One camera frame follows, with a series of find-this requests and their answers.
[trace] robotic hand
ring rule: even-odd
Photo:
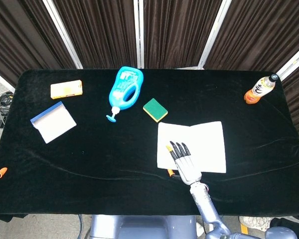
[[[213,202],[208,194],[208,186],[200,182],[201,172],[194,166],[187,146],[182,143],[170,141],[173,149],[166,146],[175,164],[182,181],[190,186],[190,193],[198,207],[204,222],[212,224],[214,230],[207,233],[206,239],[259,239],[242,233],[231,233],[226,225],[221,221]],[[275,227],[266,231],[266,239],[297,239],[296,234],[287,228]]]

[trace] yellow box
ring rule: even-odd
[[[63,98],[68,96],[79,96],[83,94],[82,81],[68,81],[51,85],[51,98]]]

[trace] table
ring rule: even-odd
[[[244,93],[270,72],[142,71],[140,97],[116,123],[105,115],[117,70],[20,77],[0,141],[0,214],[198,215],[189,187],[157,168],[157,123],[142,109],[155,98],[163,122],[222,121],[227,173],[202,177],[219,214],[299,215],[299,138],[281,82],[247,105]],[[51,84],[78,79],[82,96],[50,98]],[[77,126],[45,144],[30,119],[58,101]]]

